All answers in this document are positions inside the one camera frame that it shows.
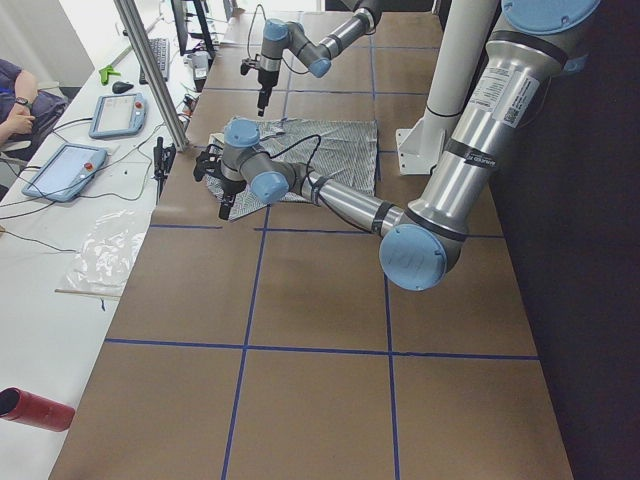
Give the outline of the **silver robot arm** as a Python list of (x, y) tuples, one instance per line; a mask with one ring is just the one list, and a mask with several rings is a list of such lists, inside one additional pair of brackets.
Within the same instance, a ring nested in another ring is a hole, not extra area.
[(352, 17), (318, 44), (306, 36), (303, 26), (297, 22), (275, 18), (265, 21), (260, 53), (254, 58), (244, 59), (241, 65), (242, 75), (250, 69), (258, 72), (261, 89), (257, 109), (260, 117), (264, 115), (272, 90), (278, 83), (285, 50), (289, 50), (313, 76), (320, 78), (329, 71), (332, 60), (347, 47), (375, 31), (382, 17), (380, 1), (344, 1), (344, 4), (351, 6)]
[(424, 115), (399, 135), (399, 150), (415, 144), (411, 158), (431, 173), (405, 208), (309, 163), (277, 161), (261, 146), (257, 124), (236, 118), (225, 127), (213, 167), (222, 189), (220, 217), (229, 217), (243, 191), (266, 205), (294, 193), (378, 235), (381, 267), (396, 285), (436, 286), (457, 262), (469, 213), (539, 88), (582, 62), (579, 45), (597, 7), (594, 1), (451, 4)]

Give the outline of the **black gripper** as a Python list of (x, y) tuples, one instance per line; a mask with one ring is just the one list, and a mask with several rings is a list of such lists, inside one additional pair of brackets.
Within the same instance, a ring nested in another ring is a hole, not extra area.
[(218, 218), (228, 220), (234, 206), (235, 197), (245, 190), (245, 181), (234, 181), (223, 178), (221, 180), (221, 188), (223, 194), (220, 200)]
[(260, 71), (258, 73), (258, 82), (261, 85), (261, 89), (257, 102), (257, 115), (263, 117), (269, 105), (272, 90), (277, 85), (277, 73), (275, 71)]

